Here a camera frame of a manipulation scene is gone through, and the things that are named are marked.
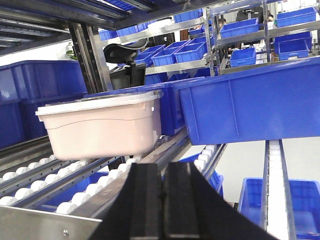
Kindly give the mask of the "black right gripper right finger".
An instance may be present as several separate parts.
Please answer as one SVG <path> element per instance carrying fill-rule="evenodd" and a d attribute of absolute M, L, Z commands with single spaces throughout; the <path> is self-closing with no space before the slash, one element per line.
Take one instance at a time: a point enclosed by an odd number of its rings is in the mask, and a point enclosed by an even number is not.
<path fill-rule="evenodd" d="M 191 162 L 172 162 L 164 177 L 166 240 L 273 240 L 233 209 Z"/>

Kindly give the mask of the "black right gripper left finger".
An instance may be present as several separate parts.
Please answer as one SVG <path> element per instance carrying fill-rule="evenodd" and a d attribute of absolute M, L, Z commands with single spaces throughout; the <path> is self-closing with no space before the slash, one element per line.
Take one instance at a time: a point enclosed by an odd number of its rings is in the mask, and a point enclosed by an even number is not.
<path fill-rule="evenodd" d="M 91 240 L 159 240 L 161 176 L 155 163 L 133 163 L 117 198 Z"/>

